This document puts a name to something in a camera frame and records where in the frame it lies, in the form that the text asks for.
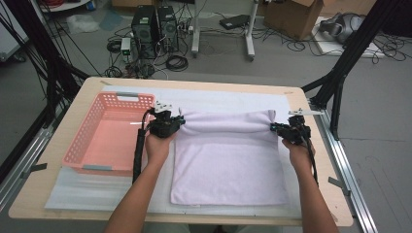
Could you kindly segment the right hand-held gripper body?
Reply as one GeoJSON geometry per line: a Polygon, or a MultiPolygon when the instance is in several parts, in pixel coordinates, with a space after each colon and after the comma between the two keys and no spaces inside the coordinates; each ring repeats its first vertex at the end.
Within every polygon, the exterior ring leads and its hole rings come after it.
{"type": "Polygon", "coordinates": [[[289,111],[288,126],[281,128],[278,136],[294,145],[305,144],[311,138],[311,128],[305,124],[305,116],[319,116],[322,112],[298,109],[289,111]]]}

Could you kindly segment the grey headset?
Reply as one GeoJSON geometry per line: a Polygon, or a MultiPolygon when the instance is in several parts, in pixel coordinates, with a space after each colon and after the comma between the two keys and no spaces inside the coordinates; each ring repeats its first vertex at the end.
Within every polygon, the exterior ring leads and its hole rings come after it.
{"type": "Polygon", "coordinates": [[[354,13],[337,13],[334,17],[322,20],[319,30],[344,45],[358,31],[363,21],[364,17],[354,13]]]}

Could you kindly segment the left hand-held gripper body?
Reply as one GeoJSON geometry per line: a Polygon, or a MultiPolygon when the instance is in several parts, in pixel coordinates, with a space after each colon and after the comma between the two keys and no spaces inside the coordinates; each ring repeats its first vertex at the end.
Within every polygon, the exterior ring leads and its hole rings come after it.
{"type": "Polygon", "coordinates": [[[151,134],[158,138],[167,138],[180,129],[178,121],[172,119],[171,109],[171,104],[155,102],[154,107],[150,109],[150,114],[154,116],[154,119],[149,123],[151,134]]]}

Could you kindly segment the black computer tower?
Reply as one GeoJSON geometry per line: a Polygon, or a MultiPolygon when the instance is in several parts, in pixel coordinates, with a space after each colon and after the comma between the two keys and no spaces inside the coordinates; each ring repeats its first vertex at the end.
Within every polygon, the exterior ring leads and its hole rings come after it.
{"type": "Polygon", "coordinates": [[[155,43],[159,39],[157,18],[153,5],[139,5],[131,23],[140,58],[155,58],[155,43]]]}
{"type": "Polygon", "coordinates": [[[177,36],[177,20],[172,6],[160,6],[157,9],[160,37],[163,49],[174,52],[179,49],[177,36]]]}

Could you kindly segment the person's grey trousers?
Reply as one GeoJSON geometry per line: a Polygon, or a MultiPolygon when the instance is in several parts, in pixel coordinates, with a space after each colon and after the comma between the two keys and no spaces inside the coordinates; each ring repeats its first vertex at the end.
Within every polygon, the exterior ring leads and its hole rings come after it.
{"type": "MultiPolygon", "coordinates": [[[[193,233],[187,223],[144,224],[142,233],[193,233]]],[[[283,228],[274,225],[218,225],[209,233],[283,233],[283,228]]]]}

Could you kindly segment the white cabinet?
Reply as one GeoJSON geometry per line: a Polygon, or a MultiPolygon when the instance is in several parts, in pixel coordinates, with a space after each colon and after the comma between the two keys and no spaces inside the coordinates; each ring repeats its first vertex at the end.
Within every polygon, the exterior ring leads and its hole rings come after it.
{"type": "MultiPolygon", "coordinates": [[[[27,35],[12,14],[6,15],[3,10],[0,10],[0,19],[10,23],[24,43],[28,41],[27,35]]],[[[7,61],[19,48],[17,40],[0,22],[0,62],[7,61]]]]}

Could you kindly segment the clear plastic bag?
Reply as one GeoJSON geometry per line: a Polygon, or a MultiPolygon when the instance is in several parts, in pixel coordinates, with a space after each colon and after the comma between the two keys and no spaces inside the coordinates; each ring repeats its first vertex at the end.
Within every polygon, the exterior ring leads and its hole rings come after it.
{"type": "Polygon", "coordinates": [[[99,29],[98,23],[89,15],[73,15],[66,18],[71,34],[91,33],[99,29]]]}

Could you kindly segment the round white table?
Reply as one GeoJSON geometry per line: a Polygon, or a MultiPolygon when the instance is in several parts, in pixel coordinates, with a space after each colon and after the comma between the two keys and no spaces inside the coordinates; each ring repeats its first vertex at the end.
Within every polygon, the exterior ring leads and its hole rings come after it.
{"type": "Polygon", "coordinates": [[[90,0],[80,0],[79,2],[69,2],[68,0],[65,0],[61,5],[56,6],[56,7],[49,7],[49,6],[45,6],[43,4],[40,4],[40,10],[44,13],[46,12],[62,12],[62,11],[68,11],[68,10],[72,10],[81,6],[84,6],[85,4],[87,4],[90,0]]]}

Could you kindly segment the aluminium rail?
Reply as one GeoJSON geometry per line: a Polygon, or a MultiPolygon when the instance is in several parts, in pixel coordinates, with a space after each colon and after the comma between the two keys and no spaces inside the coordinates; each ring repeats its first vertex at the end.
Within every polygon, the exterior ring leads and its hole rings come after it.
{"type": "Polygon", "coordinates": [[[26,180],[20,177],[21,172],[37,164],[66,112],[66,109],[58,108],[55,117],[47,121],[46,110],[43,110],[0,166],[0,213],[26,180]]]}
{"type": "Polygon", "coordinates": [[[330,149],[332,165],[337,173],[338,180],[351,190],[350,196],[344,196],[349,203],[352,219],[357,223],[361,233],[378,233],[375,221],[363,198],[343,145],[340,139],[334,136],[334,133],[329,129],[331,122],[329,113],[314,104],[309,104],[309,106],[311,110],[322,112],[321,115],[316,116],[316,119],[326,136],[326,145],[330,149]]]}

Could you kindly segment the lilac printed towel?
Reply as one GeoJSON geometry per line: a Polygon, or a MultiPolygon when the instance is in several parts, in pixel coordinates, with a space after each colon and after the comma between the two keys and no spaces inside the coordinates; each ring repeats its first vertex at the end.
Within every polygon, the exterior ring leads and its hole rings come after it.
{"type": "Polygon", "coordinates": [[[177,205],[276,206],[289,202],[276,112],[202,113],[181,109],[171,202],[177,205]]]}

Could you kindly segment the white floor board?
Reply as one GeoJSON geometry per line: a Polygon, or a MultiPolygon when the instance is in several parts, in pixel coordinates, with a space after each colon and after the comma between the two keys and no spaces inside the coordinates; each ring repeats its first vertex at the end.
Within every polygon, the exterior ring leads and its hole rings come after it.
{"type": "MultiPolygon", "coordinates": [[[[327,32],[319,31],[320,22],[324,19],[324,17],[317,18],[315,26],[311,32],[312,40],[315,42],[315,45],[321,54],[340,56],[344,51],[343,45],[339,44],[327,32]]],[[[372,58],[374,56],[381,58],[384,54],[374,43],[370,43],[367,49],[363,52],[362,57],[372,58]]]]}

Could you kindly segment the small white power device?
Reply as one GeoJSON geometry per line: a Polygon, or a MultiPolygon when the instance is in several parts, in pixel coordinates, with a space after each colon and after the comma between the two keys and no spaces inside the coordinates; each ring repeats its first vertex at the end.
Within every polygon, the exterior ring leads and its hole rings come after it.
{"type": "Polygon", "coordinates": [[[120,45],[120,52],[122,54],[125,63],[129,63],[132,60],[131,39],[122,38],[120,45]]]}

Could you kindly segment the flat black device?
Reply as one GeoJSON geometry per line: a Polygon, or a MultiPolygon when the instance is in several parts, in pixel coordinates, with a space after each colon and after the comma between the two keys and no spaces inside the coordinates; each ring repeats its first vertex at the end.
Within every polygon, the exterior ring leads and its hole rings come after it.
{"type": "Polygon", "coordinates": [[[247,15],[239,15],[235,17],[228,17],[220,20],[220,26],[226,30],[242,27],[249,22],[247,15]]]}

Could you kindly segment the black metal frame post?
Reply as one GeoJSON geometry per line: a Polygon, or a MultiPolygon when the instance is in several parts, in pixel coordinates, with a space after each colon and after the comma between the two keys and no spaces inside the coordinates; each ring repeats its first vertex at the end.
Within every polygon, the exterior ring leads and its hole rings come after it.
{"type": "Polygon", "coordinates": [[[323,77],[303,86],[308,92],[319,88],[317,94],[310,98],[310,103],[324,110],[330,98],[333,98],[329,131],[335,140],[339,139],[338,125],[344,82],[361,58],[369,44],[383,26],[396,14],[408,0],[376,0],[359,30],[348,43],[332,69],[323,77]]]}
{"type": "Polygon", "coordinates": [[[49,126],[56,119],[56,107],[62,100],[73,101],[80,91],[78,78],[85,81],[89,74],[76,68],[63,58],[57,50],[52,37],[49,35],[44,24],[39,20],[33,4],[30,0],[0,0],[0,6],[7,6],[11,14],[15,17],[23,32],[32,43],[42,60],[39,60],[26,45],[17,31],[5,19],[0,17],[0,23],[12,35],[17,43],[28,55],[39,78],[47,83],[46,99],[47,105],[38,115],[15,148],[0,165],[0,184],[11,173],[11,170],[21,158],[22,152],[35,134],[43,125],[49,126]]]}

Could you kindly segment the white grid mat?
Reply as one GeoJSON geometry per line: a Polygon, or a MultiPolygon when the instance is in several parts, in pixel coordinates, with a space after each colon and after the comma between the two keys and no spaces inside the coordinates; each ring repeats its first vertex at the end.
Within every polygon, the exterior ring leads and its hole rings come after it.
{"type": "MultiPolygon", "coordinates": [[[[172,113],[175,116],[183,116],[180,113],[181,109],[189,109],[202,113],[251,113],[273,110],[276,112],[274,122],[284,122],[287,120],[290,110],[287,97],[276,94],[115,85],[105,86],[102,91],[150,93],[155,97],[155,102],[159,101],[164,104],[171,104],[173,107],[172,113]]],[[[141,126],[146,124],[149,119],[150,115],[145,112],[142,117],[141,126]]],[[[278,150],[289,196],[289,202],[285,205],[190,206],[172,203],[170,194],[174,175],[174,141],[171,145],[170,154],[160,173],[149,211],[152,214],[298,218],[300,216],[300,205],[297,180],[293,168],[289,163],[288,151],[282,145],[279,137],[278,150]]],[[[131,177],[82,174],[62,165],[46,206],[48,209],[55,210],[112,211],[129,189],[131,177]]]]}

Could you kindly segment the pink plastic basket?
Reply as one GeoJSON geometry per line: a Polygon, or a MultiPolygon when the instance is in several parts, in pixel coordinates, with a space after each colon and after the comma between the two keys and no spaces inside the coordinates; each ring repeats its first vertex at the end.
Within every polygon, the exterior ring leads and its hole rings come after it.
{"type": "Polygon", "coordinates": [[[154,104],[150,93],[99,92],[62,165],[82,174],[131,177],[138,129],[154,104]]]}

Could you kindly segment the person's left hand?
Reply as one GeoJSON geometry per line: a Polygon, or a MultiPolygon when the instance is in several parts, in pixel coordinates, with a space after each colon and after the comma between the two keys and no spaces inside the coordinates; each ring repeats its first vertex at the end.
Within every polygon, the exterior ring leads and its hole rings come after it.
{"type": "Polygon", "coordinates": [[[156,135],[150,134],[146,138],[146,151],[148,155],[148,164],[162,166],[168,157],[170,143],[175,139],[176,135],[172,134],[167,138],[158,138],[156,135]]]}

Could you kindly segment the white metal stand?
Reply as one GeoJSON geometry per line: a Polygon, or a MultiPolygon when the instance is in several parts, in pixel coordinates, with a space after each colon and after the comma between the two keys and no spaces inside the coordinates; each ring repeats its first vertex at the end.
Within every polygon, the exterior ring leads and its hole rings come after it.
{"type": "MultiPolygon", "coordinates": [[[[191,54],[194,58],[199,54],[199,44],[200,44],[200,25],[199,25],[199,15],[202,9],[206,6],[209,0],[194,0],[194,16],[193,19],[193,32],[191,39],[191,54]]],[[[251,12],[249,13],[249,21],[246,23],[244,31],[244,39],[246,42],[247,57],[253,61],[255,59],[255,47],[253,42],[253,31],[254,24],[258,12],[259,0],[251,0],[251,12]]]]}

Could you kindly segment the open cardboard box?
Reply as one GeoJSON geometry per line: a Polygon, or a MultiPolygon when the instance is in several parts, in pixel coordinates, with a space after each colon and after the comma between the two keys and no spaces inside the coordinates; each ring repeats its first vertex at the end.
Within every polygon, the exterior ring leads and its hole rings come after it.
{"type": "Polygon", "coordinates": [[[323,7],[324,0],[272,0],[263,24],[300,41],[310,35],[323,7]]]}

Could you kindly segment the person's right hand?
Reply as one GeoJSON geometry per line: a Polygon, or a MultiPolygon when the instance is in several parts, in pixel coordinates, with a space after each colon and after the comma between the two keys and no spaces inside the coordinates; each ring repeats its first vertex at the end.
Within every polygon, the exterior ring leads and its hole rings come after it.
{"type": "Polygon", "coordinates": [[[290,161],[295,171],[310,171],[312,169],[307,148],[294,145],[286,139],[283,139],[282,143],[290,152],[290,161]]]}

